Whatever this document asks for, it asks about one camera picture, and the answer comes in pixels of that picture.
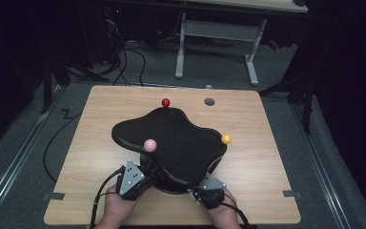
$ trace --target gray carpet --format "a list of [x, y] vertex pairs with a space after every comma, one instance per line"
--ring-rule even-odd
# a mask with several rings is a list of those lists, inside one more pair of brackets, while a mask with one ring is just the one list
[[[137, 43], [131, 43], [129, 47], [136, 45]], [[212, 85], [216, 89], [255, 91], [278, 83], [296, 50], [296, 47], [289, 47], [274, 52], [269, 47], [260, 47], [254, 60], [260, 85], [255, 88], [250, 86], [242, 55], [230, 53], [230, 49], [244, 50], [242, 46], [246, 44], [234, 47], [212, 44], [201, 52], [187, 51], [184, 78], [180, 80], [174, 78], [176, 47], [161, 47], [154, 50], [141, 45], [136, 50], [144, 54], [146, 59], [142, 77], [144, 83], [194, 88]], [[201, 44], [193, 44], [188, 48], [199, 49]], [[127, 52], [127, 56], [128, 64], [124, 76], [130, 83], [138, 82], [143, 60], [135, 52]], [[96, 66], [95, 70], [100, 71], [103, 68], [105, 67]], [[108, 77], [114, 80], [118, 73], [119, 71], [115, 71]], [[52, 175], [58, 177], [78, 122], [76, 118], [56, 138], [53, 138], [61, 127], [70, 121], [64, 118], [63, 110], [69, 110], [68, 116], [78, 115], [83, 110], [90, 88], [95, 83], [86, 78], [72, 78], [72, 83], [52, 109], [42, 132], [31, 148], [29, 158], [0, 206], [0, 228], [52, 228], [43, 220], [48, 205], [43, 196], [54, 188], [54, 183], [43, 168], [43, 154], [52, 140], [47, 150], [47, 165]], [[42, 109], [41, 87], [37, 89], [35, 96], [34, 101], [16, 117], [0, 142], [0, 178], [5, 174], [29, 130], [39, 118]], [[301, 193], [302, 198], [296, 201], [301, 214], [300, 223], [259, 225], [259, 228], [337, 228], [316, 178], [303, 132], [298, 127], [286, 99], [282, 94], [274, 94], [263, 97], [262, 100], [290, 183], [294, 190]], [[314, 106], [311, 136], [316, 148], [349, 216], [351, 228], [366, 228], [365, 201], [338, 154], [316, 101]], [[53, 228], [85, 228], [85, 226]]]

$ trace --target red ball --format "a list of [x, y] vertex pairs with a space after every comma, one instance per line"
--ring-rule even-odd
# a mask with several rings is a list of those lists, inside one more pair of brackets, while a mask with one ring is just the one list
[[171, 101], [169, 99], [167, 99], [167, 98], [162, 99], [162, 106], [164, 108], [169, 108], [170, 105], [171, 105]]

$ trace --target metal frame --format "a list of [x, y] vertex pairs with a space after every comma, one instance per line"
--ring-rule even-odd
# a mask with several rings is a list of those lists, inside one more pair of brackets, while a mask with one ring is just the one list
[[263, 19], [258, 27], [240, 26], [234, 24], [223, 24], [203, 21], [186, 20], [186, 12], [182, 13], [180, 26], [180, 43], [177, 53], [176, 71], [174, 76], [178, 79], [183, 78], [184, 69], [184, 43], [185, 36], [202, 36], [211, 38], [222, 38], [230, 40], [240, 40], [253, 42], [249, 54], [245, 54], [245, 63], [248, 68], [248, 75], [253, 86], [258, 85], [257, 75], [254, 70], [254, 56], [266, 27], [267, 19]]
[[341, 229], [352, 228], [349, 220], [347, 219], [346, 213], [344, 212], [343, 207], [341, 206], [341, 202], [340, 199], [338, 198], [335, 187], [333, 186], [328, 174], [326, 173], [325, 166], [320, 160], [320, 156], [316, 149], [314, 141], [311, 135], [309, 135], [309, 133], [307, 133], [303, 127], [303, 118], [301, 111], [298, 108], [298, 105], [289, 104], [289, 106], [293, 112], [293, 115], [295, 116], [299, 130], [302, 132], [305, 142], [308, 145], [308, 153], [309, 153], [308, 156], [311, 159], [313, 165], [312, 167], [315, 170], [316, 178], [319, 181], [320, 187], [322, 188], [322, 192], [326, 198], [326, 201], [328, 202], [328, 206], [332, 211], [332, 215], [335, 219], [337, 228]]
[[8, 194], [11, 185], [16, 181], [17, 176], [19, 175], [20, 171], [22, 170], [23, 166], [26, 163], [29, 155], [32, 151], [32, 146], [41, 132], [44, 124], [46, 123], [47, 118], [50, 115], [52, 107], [58, 101], [58, 99], [63, 95], [66, 90], [66, 86], [59, 86], [57, 85], [54, 90], [54, 97], [51, 105], [46, 110], [45, 113], [41, 114], [37, 120], [37, 123], [33, 126], [30, 130], [28, 136], [26, 137], [25, 141], [23, 142], [22, 146], [20, 147], [19, 151], [17, 152], [15, 158], [10, 164], [7, 172], [3, 175], [0, 180], [0, 205], [2, 204], [3, 200], [5, 199], [6, 195]]

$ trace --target desk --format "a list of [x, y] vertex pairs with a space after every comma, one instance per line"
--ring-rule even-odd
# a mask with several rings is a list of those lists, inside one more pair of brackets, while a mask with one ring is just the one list
[[[197, 126], [230, 135], [232, 142], [213, 174], [234, 194], [251, 224], [298, 223], [300, 215], [275, 139], [257, 92], [95, 86], [76, 129], [44, 220], [49, 225], [89, 224], [94, 197], [103, 181], [139, 154], [118, 146], [112, 127], [146, 115], [169, 98], [171, 107], [184, 111]], [[204, 103], [215, 101], [213, 106]], [[115, 183], [111, 180], [108, 186]], [[103, 214], [101, 199], [97, 220]], [[189, 195], [172, 196], [150, 188], [141, 198], [129, 225], [211, 224], [203, 208]]]
[[[263, 10], [282, 10], [289, 12], [307, 12], [306, 7], [297, 6], [293, 0], [189, 0], [194, 3], [206, 3], [216, 4], [221, 6], [229, 7], [240, 7], [240, 8], [254, 8]], [[254, 56], [259, 45], [260, 39], [265, 30], [267, 20], [261, 20], [260, 25], [257, 26], [239, 26], [233, 24], [222, 24], [212, 22], [202, 22], [196, 20], [186, 20], [186, 13], [182, 13], [181, 25], [180, 25], [180, 44], [179, 51], [177, 53], [176, 61], [176, 78], [183, 77], [184, 68], [184, 40], [186, 35], [193, 36], [204, 36], [211, 38], [223, 38], [239, 41], [253, 42], [252, 47], [249, 49], [249, 53], [245, 54], [245, 63], [248, 68], [248, 75], [253, 86], [258, 85], [257, 75], [254, 70]]]

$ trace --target black blob-shaped platform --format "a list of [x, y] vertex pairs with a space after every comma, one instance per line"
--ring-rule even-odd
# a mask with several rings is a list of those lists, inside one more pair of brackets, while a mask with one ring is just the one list
[[[160, 172], [154, 186], [170, 193], [185, 193], [213, 170], [227, 150], [221, 134], [192, 124], [183, 111], [158, 108], [112, 128], [112, 139], [121, 147], [148, 156]], [[148, 153], [144, 142], [153, 139], [156, 150]]]

